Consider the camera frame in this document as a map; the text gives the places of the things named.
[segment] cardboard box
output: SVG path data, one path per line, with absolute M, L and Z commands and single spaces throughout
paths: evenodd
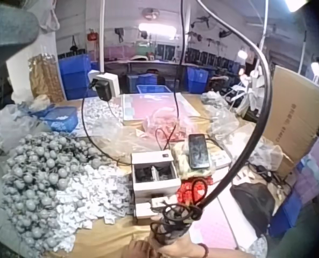
M 273 77 L 273 103 L 264 136 L 284 152 L 278 169 L 288 175 L 309 151 L 319 128 L 319 86 L 280 66 Z

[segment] wrist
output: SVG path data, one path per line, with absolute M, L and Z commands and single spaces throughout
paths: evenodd
M 193 244 L 189 253 L 189 258 L 203 258 L 206 250 L 199 245 Z

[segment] bracelet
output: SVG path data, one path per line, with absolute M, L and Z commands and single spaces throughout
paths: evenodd
M 202 246 L 204 248 L 204 256 L 201 258 L 207 258 L 209 254 L 209 249 L 204 243 L 198 243 L 197 245 Z

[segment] hand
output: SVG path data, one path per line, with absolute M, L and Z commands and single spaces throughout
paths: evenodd
M 122 258 L 158 258 L 159 255 L 151 245 L 142 240 L 132 240 L 122 252 Z
M 192 243 L 189 232 L 168 246 L 163 246 L 158 243 L 154 238 L 152 231 L 148 241 L 158 253 L 166 254 L 171 257 L 201 258 L 205 255 L 205 249 L 203 247 Z

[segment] smartphone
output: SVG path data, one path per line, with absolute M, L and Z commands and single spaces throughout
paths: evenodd
M 209 157 L 204 134 L 188 136 L 189 165 L 193 169 L 209 168 Z

